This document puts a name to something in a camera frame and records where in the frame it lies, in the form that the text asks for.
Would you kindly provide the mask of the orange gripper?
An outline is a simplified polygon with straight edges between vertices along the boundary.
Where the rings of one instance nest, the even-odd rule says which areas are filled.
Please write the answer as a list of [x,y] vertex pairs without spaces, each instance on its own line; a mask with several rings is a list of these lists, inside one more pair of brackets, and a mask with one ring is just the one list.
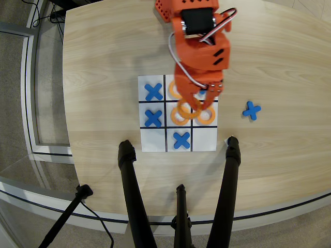
[[174,81],[178,93],[192,107],[199,109],[199,101],[194,97],[199,90],[206,90],[202,110],[206,110],[214,102],[214,99],[223,92],[222,70],[200,70],[184,63],[176,63]]

